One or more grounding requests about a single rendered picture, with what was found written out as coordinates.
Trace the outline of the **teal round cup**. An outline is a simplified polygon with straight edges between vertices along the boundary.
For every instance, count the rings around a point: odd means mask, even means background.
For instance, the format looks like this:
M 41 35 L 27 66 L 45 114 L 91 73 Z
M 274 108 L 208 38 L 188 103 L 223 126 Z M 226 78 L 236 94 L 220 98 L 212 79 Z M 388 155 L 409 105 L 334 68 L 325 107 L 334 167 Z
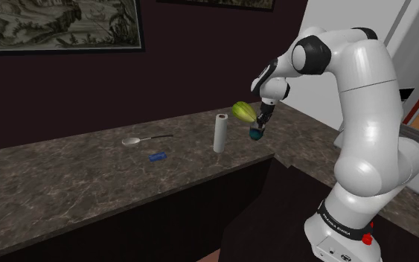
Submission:
M 254 141 L 262 139 L 265 128 L 263 126 L 259 127 L 257 123 L 253 123 L 249 127 L 249 137 Z

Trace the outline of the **green starfruit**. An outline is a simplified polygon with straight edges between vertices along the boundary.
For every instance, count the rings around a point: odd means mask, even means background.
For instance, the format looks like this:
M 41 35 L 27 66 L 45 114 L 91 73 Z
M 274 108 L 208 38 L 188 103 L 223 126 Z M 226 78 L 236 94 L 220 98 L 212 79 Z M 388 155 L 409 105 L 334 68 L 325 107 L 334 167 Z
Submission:
M 231 110 L 234 117 L 246 123 L 253 123 L 257 119 L 255 110 L 244 101 L 236 102 Z

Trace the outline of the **white paper towel roll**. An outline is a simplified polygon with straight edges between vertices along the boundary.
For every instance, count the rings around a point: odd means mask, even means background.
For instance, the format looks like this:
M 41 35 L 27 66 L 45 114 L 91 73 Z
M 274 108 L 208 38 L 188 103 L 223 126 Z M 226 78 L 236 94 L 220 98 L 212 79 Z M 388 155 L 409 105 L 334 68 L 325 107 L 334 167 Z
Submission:
M 226 133 L 228 125 L 228 115 L 227 114 L 218 114 L 215 119 L 214 125 L 214 143 L 213 149 L 216 153 L 221 153 L 224 151 L 225 142 L 226 142 Z

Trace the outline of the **dark robot stand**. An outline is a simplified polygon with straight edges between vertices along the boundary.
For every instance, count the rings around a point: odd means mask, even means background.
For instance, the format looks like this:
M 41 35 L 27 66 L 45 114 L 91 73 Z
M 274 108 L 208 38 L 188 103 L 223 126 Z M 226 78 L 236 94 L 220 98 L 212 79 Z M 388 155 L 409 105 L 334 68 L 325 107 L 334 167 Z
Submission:
M 260 196 L 226 227 L 219 262 L 322 262 L 304 222 L 329 193 L 319 180 L 274 162 Z M 380 215 L 373 222 L 383 262 L 419 262 L 419 237 Z

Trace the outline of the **framed landscape wall picture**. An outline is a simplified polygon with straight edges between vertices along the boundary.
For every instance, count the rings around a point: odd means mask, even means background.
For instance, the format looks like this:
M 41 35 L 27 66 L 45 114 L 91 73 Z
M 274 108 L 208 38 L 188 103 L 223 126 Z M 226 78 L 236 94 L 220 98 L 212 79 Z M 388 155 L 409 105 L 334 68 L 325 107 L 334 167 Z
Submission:
M 0 0 L 0 55 L 142 50 L 139 0 Z

